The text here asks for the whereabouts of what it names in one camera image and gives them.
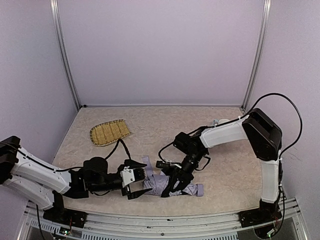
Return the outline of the lilac folding umbrella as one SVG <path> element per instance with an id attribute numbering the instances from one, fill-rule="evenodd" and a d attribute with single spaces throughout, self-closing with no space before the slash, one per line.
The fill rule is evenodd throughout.
<path id="1" fill-rule="evenodd" d="M 204 185 L 194 183 L 188 184 L 183 190 L 165 192 L 166 187 L 169 186 L 170 177 L 165 175 L 163 172 L 160 174 L 154 174 L 153 167 L 147 155 L 143 156 L 141 159 L 143 163 L 146 164 L 146 178 L 143 181 L 143 189 L 150 189 L 146 193 L 147 195 L 160 196 L 161 198 L 183 195 L 196 197 L 204 196 Z"/>

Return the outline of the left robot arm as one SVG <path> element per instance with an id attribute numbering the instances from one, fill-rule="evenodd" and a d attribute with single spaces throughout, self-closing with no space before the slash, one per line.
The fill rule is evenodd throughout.
<path id="1" fill-rule="evenodd" d="M 63 204 L 63 197 L 88 198 L 90 194 L 103 196 L 120 190 L 129 200 L 136 199 L 149 189 L 131 191 L 132 183 L 146 178 L 146 164 L 125 159 L 117 172 L 108 172 L 108 162 L 103 157 L 85 160 L 82 166 L 55 167 L 29 153 L 20 145 L 17 136 L 0 142 L 0 183 L 17 191 L 42 210 Z"/>

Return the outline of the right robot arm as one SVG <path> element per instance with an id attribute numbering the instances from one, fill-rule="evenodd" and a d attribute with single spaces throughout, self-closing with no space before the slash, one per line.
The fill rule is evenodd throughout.
<path id="1" fill-rule="evenodd" d="M 260 192 L 259 208 L 274 212 L 280 199 L 282 181 L 282 131 L 262 110 L 255 108 L 237 119 L 218 123 L 214 126 L 202 126 L 190 133 L 180 132 L 171 145 L 185 154 L 181 163 L 169 163 L 164 159 L 162 171 L 169 177 L 163 197 L 184 191 L 194 179 L 194 172 L 200 172 L 202 159 L 210 161 L 209 154 L 214 150 L 227 150 L 227 157 L 234 157 L 236 151 L 248 150 L 248 156 L 257 158 L 261 176 L 257 169 L 250 168 L 243 177 L 227 177 L 238 191 Z"/>

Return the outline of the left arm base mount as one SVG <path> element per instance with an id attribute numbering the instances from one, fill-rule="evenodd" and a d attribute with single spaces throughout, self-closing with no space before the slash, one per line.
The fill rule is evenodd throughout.
<path id="1" fill-rule="evenodd" d="M 43 218 L 54 223 L 82 229 L 87 215 L 84 211 L 53 207 L 44 211 Z"/>

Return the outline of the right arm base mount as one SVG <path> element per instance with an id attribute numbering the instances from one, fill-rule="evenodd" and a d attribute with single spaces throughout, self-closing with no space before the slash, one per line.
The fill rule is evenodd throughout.
<path id="1" fill-rule="evenodd" d="M 280 207 L 276 204 L 240 211 L 238 213 L 242 228 L 260 225 L 282 218 Z"/>

